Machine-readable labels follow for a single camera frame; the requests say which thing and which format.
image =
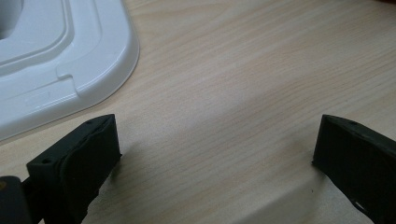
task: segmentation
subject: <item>light wood surface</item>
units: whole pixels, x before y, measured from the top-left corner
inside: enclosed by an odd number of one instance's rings
[[[101,104],[0,142],[0,175],[86,119],[123,154],[84,223],[371,223],[310,162],[322,114],[396,139],[396,5],[126,0],[139,63]]]

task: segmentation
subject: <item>tabletop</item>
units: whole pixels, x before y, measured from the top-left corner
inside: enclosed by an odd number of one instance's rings
[[[323,114],[396,139],[396,5],[125,0],[140,41],[102,103],[0,142],[0,175],[115,114],[123,156],[83,223],[371,223],[311,161]]]

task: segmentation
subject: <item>white plastic lid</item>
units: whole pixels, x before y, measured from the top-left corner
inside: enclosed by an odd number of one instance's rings
[[[138,54],[121,0],[1,0],[0,140],[105,100]]]

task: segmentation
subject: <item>black object edge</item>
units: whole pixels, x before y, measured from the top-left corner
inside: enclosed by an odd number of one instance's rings
[[[323,115],[312,163],[375,224],[396,223],[396,142]]]
[[[38,223],[42,218],[46,224],[81,223],[120,156],[115,116],[86,121],[28,162],[30,177],[22,184],[15,176],[1,177],[10,187],[0,190],[7,195],[8,200],[1,200],[4,206],[30,220],[3,222],[7,214],[0,209],[0,223]]]

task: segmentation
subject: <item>wood grain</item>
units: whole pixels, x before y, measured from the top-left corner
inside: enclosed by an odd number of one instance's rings
[[[126,0],[139,63],[101,104],[0,142],[0,175],[116,114],[84,223],[371,223],[311,165],[322,114],[396,139],[396,5]]]

